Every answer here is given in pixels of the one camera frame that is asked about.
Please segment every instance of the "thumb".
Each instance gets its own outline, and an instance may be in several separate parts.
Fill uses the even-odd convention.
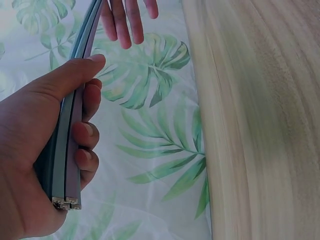
[[[102,54],[86,59],[71,59],[57,69],[32,81],[28,84],[28,90],[50,95],[61,102],[65,96],[93,79],[105,64],[106,59]]]

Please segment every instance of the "wooden surface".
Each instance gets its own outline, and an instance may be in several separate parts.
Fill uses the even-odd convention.
[[[319,1],[182,3],[213,239],[319,240]]]

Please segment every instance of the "human hand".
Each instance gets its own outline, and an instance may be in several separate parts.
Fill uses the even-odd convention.
[[[152,19],[158,17],[157,0],[143,0]],[[131,39],[127,26],[127,18],[129,19],[133,41],[135,44],[141,44],[144,41],[144,31],[142,27],[140,11],[137,0],[125,0],[125,8],[122,0],[104,0],[101,20],[104,30],[111,41],[118,38],[122,48],[131,47]]]
[[[97,128],[84,123],[96,113],[102,83],[92,79],[105,65],[103,55],[73,59],[32,81],[0,102],[0,235],[6,240],[41,237],[57,231],[66,219],[43,191],[33,164],[57,124],[60,103],[85,84],[82,121],[72,126],[79,149],[81,189],[94,177],[99,159],[91,151],[99,140]]]

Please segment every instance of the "bedsheet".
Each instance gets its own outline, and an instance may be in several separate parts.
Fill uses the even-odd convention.
[[[181,1],[151,20],[138,1],[144,43],[121,49],[101,24],[92,53],[102,101],[99,169],[82,210],[43,240],[210,240],[200,109]],[[0,99],[67,61],[88,0],[0,0]]]

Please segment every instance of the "fingernail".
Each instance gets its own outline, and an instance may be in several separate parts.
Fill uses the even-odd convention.
[[[84,154],[86,156],[86,159],[90,160],[91,159],[91,154],[90,152],[86,151],[86,150],[83,150],[84,151]]]
[[[88,57],[88,59],[96,62],[96,63],[102,63],[106,61],[106,58],[104,55],[102,54],[96,54],[96,55],[92,55],[90,57]]]
[[[84,123],[84,126],[85,126],[86,130],[88,131],[89,136],[92,136],[94,134],[94,130],[92,129],[92,127],[87,123]]]

